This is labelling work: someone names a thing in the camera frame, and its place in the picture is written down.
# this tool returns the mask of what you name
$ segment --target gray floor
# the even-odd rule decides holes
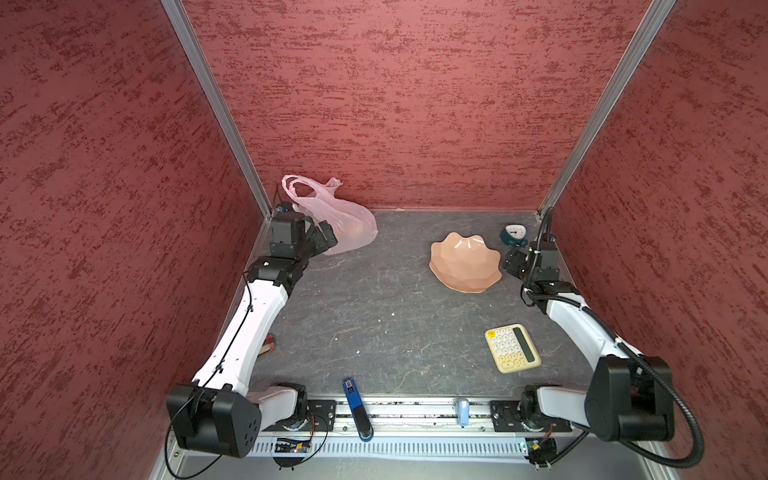
[[[211,457],[184,459],[182,475],[192,475],[210,463]],[[288,478],[337,478],[339,480],[385,479],[416,480],[440,478],[500,478],[505,480],[647,480],[650,476],[640,457],[617,443],[603,443],[587,437],[581,445],[552,467],[538,472],[531,465],[509,465],[471,462],[418,462],[382,460],[374,458],[313,458],[306,465],[278,471],[271,458],[223,457],[200,480],[227,478],[228,480],[267,480]]]
[[[528,227],[532,214],[377,212],[370,245],[310,261],[275,320],[276,350],[257,360],[250,390],[298,382],[310,394],[341,395],[354,376],[363,394],[519,396],[529,383],[586,387],[586,359],[556,323],[523,306],[520,280],[504,273],[484,293],[450,290],[429,269],[432,242],[456,231],[507,248],[508,223]],[[541,366],[502,374],[488,351],[487,329],[523,324]]]

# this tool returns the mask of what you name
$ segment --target plastic bag handle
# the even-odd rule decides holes
[[[291,181],[290,185],[286,185],[287,180],[291,177],[295,177],[295,179]],[[322,196],[325,196],[326,198],[333,197],[333,195],[328,193],[325,185],[315,182],[311,178],[302,177],[300,175],[286,175],[285,177],[283,177],[283,190],[286,191],[286,193],[291,198],[291,200],[294,200],[296,202],[298,202],[298,199],[300,198],[306,198],[306,197],[300,197],[299,195],[296,194],[296,187],[295,187],[296,184],[305,184],[306,186],[308,186],[309,188],[315,191],[316,197],[322,197]]]

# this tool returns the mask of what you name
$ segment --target light blue object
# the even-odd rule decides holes
[[[456,399],[456,418],[458,424],[461,425],[462,428],[469,425],[469,400],[464,397],[458,397]]]

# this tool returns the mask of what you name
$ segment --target red object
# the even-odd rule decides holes
[[[149,475],[260,216],[157,0],[0,5],[3,478]]]
[[[534,210],[649,0],[186,0],[270,196]]]
[[[768,472],[767,112],[768,3],[678,2],[554,216],[587,301],[701,423],[684,478]]]

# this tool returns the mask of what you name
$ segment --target clock face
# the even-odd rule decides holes
[[[509,233],[510,237],[516,240],[522,240],[525,238],[525,227],[522,225],[507,225],[505,230],[507,230],[507,233]]]

